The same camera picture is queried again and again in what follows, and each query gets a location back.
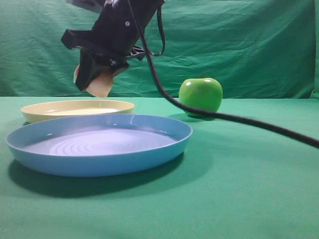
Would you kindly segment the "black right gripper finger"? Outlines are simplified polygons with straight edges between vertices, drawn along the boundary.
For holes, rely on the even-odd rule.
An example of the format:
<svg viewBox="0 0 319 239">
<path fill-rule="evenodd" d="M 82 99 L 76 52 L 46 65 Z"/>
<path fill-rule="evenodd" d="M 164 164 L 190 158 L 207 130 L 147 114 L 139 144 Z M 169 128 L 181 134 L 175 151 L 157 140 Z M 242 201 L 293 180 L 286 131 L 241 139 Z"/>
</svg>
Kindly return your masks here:
<svg viewBox="0 0 319 239">
<path fill-rule="evenodd" d="M 110 65 L 103 55 L 97 55 L 90 51 L 80 51 L 80 63 L 75 85 L 80 91 L 85 91 L 94 79 L 102 72 L 109 70 Z"/>
<path fill-rule="evenodd" d="M 125 72 L 129 68 L 129 64 L 127 61 L 114 61 L 110 62 L 110 72 L 112 77 L 116 77 L 117 75 Z"/>
</svg>

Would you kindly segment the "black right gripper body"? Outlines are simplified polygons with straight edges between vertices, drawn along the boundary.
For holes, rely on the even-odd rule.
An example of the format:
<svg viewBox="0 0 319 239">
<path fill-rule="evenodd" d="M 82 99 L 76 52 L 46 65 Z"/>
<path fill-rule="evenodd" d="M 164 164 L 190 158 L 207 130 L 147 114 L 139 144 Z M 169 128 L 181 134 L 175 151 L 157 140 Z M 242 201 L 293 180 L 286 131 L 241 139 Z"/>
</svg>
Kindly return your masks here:
<svg viewBox="0 0 319 239">
<path fill-rule="evenodd" d="M 68 49 L 79 48 L 93 57 L 105 57 L 113 64 L 134 58 L 142 60 L 145 51 L 136 46 L 140 35 L 135 23 L 144 30 L 155 14 L 164 38 L 162 0 L 71 0 L 70 4 L 99 16 L 90 30 L 65 30 L 61 41 Z"/>
</svg>

